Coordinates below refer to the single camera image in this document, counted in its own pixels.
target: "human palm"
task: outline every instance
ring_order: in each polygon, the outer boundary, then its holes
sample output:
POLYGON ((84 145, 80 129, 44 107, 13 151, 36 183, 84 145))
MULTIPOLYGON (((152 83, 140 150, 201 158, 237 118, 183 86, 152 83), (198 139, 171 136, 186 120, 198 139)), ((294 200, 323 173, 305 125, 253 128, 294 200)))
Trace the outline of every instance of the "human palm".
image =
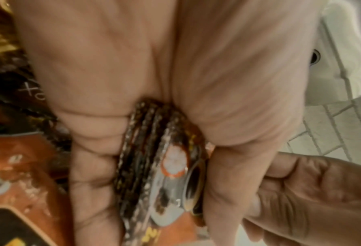
POLYGON ((112 156, 144 97, 173 103, 217 145, 204 217, 216 244, 233 244, 273 156, 301 119, 318 2, 15 0, 12 6, 48 104, 72 133, 77 244, 122 239, 112 156))

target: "hand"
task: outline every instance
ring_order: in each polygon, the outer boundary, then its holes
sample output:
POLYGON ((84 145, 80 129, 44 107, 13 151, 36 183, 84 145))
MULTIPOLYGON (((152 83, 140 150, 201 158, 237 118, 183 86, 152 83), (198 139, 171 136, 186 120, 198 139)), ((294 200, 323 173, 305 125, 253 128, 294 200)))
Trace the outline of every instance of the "hand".
POLYGON ((122 239, 112 156, 133 106, 150 97, 175 104, 217 145, 204 217, 216 244, 232 245, 301 121, 320 2, 12 1, 48 104, 72 132, 77 244, 122 239))
POLYGON ((361 166, 277 155, 244 221, 268 246, 361 245, 361 166))

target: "tiled surface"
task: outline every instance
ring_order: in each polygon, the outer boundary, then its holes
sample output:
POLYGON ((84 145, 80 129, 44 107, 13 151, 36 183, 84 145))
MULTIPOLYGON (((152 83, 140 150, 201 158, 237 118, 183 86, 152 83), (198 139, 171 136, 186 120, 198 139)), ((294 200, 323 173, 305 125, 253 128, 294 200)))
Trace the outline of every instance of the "tiled surface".
POLYGON ((283 152, 324 155, 361 165, 361 98, 305 109, 283 152))

